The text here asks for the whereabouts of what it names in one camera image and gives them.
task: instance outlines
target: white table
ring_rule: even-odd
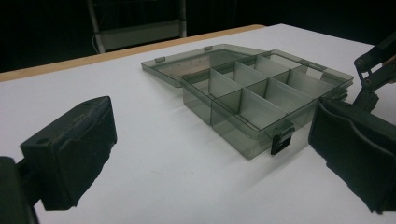
[[[210,45],[280,49],[353,75],[372,46],[284,24],[158,49],[45,75],[0,82],[0,155],[22,159],[20,143],[75,105],[109,95],[119,141],[78,206],[47,212],[41,223],[396,223],[371,213],[307,144],[310,124],[272,157],[247,161],[192,113],[175,89],[141,63]],[[374,114],[396,124],[396,86],[387,85]]]

